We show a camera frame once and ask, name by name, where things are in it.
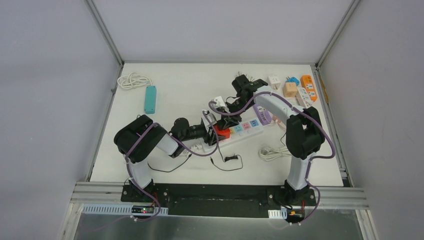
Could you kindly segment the red cube socket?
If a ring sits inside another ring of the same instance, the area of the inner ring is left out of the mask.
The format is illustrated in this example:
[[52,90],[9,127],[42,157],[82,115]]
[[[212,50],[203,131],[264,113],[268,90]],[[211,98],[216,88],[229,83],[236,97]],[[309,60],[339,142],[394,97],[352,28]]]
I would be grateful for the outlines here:
[[218,135],[218,139],[220,141],[229,139],[231,137],[231,130],[229,128],[220,130],[219,127],[217,125],[215,125],[214,129],[216,130],[216,133]]

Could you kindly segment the white long power strip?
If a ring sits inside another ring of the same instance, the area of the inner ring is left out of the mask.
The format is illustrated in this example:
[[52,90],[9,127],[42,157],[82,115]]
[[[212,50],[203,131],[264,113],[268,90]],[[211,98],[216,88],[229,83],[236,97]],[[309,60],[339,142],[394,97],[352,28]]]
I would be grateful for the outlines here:
[[258,118],[243,121],[236,126],[230,127],[230,138],[219,140],[219,148],[224,148],[240,141],[247,140],[264,132],[264,126]]

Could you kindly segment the purple power strip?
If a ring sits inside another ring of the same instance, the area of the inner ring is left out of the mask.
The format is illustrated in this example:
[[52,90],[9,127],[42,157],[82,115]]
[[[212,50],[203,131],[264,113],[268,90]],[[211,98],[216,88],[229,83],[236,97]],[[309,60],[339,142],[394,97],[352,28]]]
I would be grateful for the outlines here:
[[259,106],[257,104],[253,105],[253,110],[256,113],[259,122],[263,125],[263,126],[267,126],[270,125],[272,123],[272,117],[271,114],[268,110],[266,110],[264,107]]

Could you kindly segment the white cube socket with picture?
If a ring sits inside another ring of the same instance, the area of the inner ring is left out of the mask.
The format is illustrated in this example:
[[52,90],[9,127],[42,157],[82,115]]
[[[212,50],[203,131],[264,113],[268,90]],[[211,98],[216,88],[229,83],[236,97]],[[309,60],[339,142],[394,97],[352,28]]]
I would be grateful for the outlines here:
[[281,80],[277,75],[269,75],[267,77],[268,84],[274,90],[277,90],[281,86]]

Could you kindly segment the teal power strip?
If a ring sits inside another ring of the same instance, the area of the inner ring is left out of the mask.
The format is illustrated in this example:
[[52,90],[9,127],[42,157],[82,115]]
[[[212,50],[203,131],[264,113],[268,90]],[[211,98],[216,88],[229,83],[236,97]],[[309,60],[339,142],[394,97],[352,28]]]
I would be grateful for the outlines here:
[[156,112],[157,88],[154,85],[147,86],[145,89],[144,112],[147,115]]

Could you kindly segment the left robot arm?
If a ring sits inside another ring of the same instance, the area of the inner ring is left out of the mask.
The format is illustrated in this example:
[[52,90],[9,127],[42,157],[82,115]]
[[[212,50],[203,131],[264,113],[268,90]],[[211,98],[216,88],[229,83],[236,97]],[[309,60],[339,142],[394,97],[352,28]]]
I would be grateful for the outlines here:
[[199,124],[190,125],[186,118],[180,117],[173,122],[170,131],[146,114],[140,115],[115,134],[113,143],[124,157],[134,197],[144,203],[153,197],[150,187],[153,179],[147,157],[155,148],[176,158],[185,150],[195,154],[184,144],[186,141],[202,139],[212,146],[222,138],[214,115],[206,111]]

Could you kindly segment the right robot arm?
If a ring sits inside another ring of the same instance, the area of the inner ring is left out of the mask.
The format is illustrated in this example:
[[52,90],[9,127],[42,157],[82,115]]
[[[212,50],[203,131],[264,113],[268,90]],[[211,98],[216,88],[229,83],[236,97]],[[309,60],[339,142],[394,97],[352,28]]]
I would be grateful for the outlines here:
[[296,205],[308,193],[311,160],[325,142],[326,134],[316,108],[294,105],[273,92],[262,79],[249,81],[240,75],[232,81],[236,99],[232,103],[211,100],[208,106],[222,116],[239,116],[253,105],[265,108],[283,122],[286,127],[285,145],[291,154],[290,170],[280,194],[274,201],[280,205]]

